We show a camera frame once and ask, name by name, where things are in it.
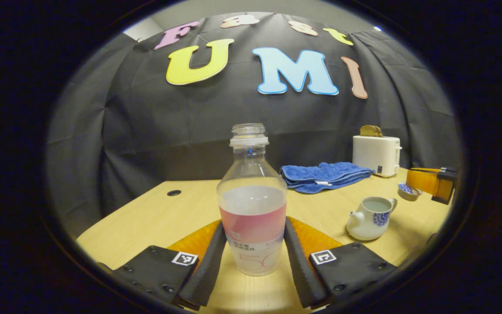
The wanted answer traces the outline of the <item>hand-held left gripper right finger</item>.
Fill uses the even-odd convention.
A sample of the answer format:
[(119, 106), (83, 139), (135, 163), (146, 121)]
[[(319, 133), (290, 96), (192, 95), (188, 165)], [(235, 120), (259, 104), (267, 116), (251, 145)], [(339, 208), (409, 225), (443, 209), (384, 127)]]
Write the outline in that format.
[(303, 307), (348, 304), (397, 269), (360, 242), (342, 244), (296, 218), (285, 220), (284, 241)]

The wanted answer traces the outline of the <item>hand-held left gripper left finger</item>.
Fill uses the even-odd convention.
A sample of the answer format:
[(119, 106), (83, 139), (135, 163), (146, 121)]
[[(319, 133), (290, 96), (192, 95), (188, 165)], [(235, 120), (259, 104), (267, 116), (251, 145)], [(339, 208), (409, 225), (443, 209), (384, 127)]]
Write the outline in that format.
[(197, 311), (208, 304), (226, 242), (218, 219), (167, 248), (148, 246), (114, 276), (155, 299)]

